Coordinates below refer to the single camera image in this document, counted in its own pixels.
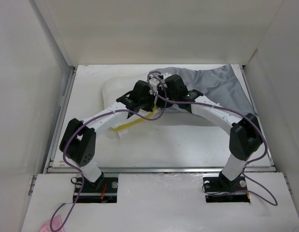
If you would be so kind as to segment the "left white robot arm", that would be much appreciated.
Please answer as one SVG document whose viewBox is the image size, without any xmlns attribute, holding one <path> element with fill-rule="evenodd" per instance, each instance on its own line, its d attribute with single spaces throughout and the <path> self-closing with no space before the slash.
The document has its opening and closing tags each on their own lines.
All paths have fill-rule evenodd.
<svg viewBox="0 0 299 232">
<path fill-rule="evenodd" d="M 73 118 L 69 121 L 59 145 L 64 162 L 81 174 L 82 182 L 91 191 L 99 191 L 104 174 L 93 161 L 97 137 L 109 129 L 123 132 L 142 121 L 151 120 L 156 112 L 155 96 L 149 84 L 138 81 L 133 90 L 100 113 L 85 120 Z"/>
</svg>

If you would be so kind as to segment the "white pillow with yellow edge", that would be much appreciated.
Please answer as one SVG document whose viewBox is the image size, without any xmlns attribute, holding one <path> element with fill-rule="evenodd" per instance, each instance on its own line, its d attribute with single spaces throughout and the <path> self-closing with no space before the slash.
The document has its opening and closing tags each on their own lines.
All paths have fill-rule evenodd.
<svg viewBox="0 0 299 232">
<path fill-rule="evenodd" d="M 111 106 L 119 97 L 133 90 L 135 84 L 139 81 L 145 81 L 147 83 L 147 75 L 140 74 L 135 76 L 122 76 L 111 78 L 104 82 L 102 87 L 102 97 L 104 108 Z M 123 139 L 128 135 L 128 131 L 131 127 L 146 121 L 145 119 L 132 115 L 130 118 L 115 124 L 111 127 L 119 139 Z"/>
</svg>

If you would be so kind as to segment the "grey pillowcase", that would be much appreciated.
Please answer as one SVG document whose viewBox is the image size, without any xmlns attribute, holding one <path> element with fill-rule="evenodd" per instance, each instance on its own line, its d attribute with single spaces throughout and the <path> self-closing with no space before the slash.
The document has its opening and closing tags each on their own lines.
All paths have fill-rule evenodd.
<svg viewBox="0 0 299 232">
<path fill-rule="evenodd" d="M 210 70 L 167 67 L 151 72 L 177 74 L 188 90 L 198 90 L 211 101 L 243 115 L 256 114 L 230 64 Z"/>
</svg>

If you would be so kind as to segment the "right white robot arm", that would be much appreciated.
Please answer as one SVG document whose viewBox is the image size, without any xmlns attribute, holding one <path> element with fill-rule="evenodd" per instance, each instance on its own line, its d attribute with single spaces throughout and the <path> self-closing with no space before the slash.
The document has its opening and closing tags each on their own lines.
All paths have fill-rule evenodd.
<svg viewBox="0 0 299 232">
<path fill-rule="evenodd" d="M 218 184 L 222 191 L 230 190 L 236 185 L 251 155 L 264 143 L 256 116 L 222 107 L 196 89 L 188 90 L 179 75 L 157 81 L 158 85 L 152 89 L 158 103 L 163 106 L 177 105 L 214 123 L 229 135 L 230 156 L 219 173 Z"/>
</svg>

